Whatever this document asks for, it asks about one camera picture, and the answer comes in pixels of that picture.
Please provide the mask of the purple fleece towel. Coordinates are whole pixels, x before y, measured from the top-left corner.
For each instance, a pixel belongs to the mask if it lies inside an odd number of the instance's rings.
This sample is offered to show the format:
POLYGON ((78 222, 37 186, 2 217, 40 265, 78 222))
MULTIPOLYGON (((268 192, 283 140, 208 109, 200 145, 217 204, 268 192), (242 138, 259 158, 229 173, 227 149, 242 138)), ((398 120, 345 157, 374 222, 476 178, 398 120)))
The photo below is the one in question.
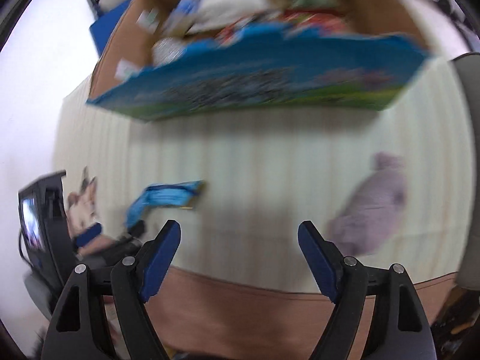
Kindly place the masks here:
POLYGON ((373 254, 398 229, 407 188, 403 159, 379 152, 374 169, 329 223, 329 238, 344 255, 373 254))

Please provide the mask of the blue snack bag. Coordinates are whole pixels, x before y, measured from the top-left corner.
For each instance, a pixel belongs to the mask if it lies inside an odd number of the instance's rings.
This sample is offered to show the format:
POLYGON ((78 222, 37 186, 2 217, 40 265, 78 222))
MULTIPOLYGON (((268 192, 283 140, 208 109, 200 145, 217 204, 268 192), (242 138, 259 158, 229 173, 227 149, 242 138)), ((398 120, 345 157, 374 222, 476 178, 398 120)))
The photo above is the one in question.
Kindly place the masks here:
POLYGON ((124 225, 131 228, 152 208, 173 207, 192 209, 201 196, 206 183, 203 180, 187 181, 177 184, 151 184, 128 207, 124 225))

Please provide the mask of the light blue tissue pack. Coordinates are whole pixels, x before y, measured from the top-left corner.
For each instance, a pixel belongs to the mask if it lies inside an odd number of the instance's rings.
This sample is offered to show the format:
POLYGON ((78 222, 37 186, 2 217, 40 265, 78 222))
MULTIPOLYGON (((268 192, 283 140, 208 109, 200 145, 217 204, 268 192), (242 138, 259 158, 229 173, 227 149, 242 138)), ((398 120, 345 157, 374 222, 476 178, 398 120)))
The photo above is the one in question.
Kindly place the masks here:
POLYGON ((195 21, 201 0, 180 0, 163 23, 162 35, 183 38, 195 21))

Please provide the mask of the white NMAR soft pack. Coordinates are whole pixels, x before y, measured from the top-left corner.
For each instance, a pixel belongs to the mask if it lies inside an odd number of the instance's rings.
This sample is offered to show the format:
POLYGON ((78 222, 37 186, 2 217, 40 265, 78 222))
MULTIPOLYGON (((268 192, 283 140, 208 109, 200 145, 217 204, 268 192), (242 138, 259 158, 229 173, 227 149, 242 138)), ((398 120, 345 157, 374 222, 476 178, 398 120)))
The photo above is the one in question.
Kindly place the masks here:
POLYGON ((221 29, 243 16, 271 8, 269 0, 200 0, 188 34, 221 29))

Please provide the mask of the silver yellow scrub sponge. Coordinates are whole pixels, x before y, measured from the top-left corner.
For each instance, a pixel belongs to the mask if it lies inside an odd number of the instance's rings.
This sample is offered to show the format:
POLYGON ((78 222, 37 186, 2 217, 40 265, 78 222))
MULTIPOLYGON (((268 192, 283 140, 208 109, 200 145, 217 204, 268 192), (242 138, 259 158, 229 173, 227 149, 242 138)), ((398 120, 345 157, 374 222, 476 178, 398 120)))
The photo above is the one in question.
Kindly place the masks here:
POLYGON ((157 41, 151 49, 152 63, 155 67, 173 62, 184 54, 187 44, 175 37, 166 37, 157 41))

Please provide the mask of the orange snack bag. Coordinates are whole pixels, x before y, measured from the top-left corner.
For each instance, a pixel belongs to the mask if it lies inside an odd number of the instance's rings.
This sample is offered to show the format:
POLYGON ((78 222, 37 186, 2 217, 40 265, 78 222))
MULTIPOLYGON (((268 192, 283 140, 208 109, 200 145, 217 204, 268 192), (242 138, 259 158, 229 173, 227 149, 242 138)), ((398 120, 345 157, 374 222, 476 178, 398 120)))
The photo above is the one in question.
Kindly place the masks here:
POLYGON ((255 16, 242 17, 241 19, 233 22, 233 24, 229 24, 228 26, 220 30, 219 33, 215 36, 215 40, 222 46, 233 44, 241 37, 242 30, 244 30, 245 27, 247 27, 249 24, 255 22, 255 16))

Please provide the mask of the red floral wipes pack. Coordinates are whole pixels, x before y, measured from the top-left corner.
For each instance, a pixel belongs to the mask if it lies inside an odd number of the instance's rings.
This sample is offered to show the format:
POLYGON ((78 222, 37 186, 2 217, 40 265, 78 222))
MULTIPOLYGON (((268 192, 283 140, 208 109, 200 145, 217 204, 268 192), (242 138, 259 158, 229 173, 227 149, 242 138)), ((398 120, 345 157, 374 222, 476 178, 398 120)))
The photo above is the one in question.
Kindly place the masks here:
POLYGON ((320 10, 285 10, 281 20, 296 31, 313 29, 320 35, 349 33, 346 21, 333 13, 320 10))

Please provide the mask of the brown cardboard box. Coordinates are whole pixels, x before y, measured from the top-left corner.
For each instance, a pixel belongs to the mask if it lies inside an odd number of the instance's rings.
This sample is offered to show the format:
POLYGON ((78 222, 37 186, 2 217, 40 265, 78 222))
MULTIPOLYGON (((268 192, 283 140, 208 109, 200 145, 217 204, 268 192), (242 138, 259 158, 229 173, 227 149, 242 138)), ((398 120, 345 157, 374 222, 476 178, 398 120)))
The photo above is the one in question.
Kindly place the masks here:
POLYGON ((339 0, 350 32, 320 35, 257 16, 233 44, 223 28, 183 37, 184 54, 155 67, 151 49, 180 0, 132 0, 91 76, 88 103, 142 120, 223 109, 332 105, 385 109, 429 55, 398 0, 339 0))

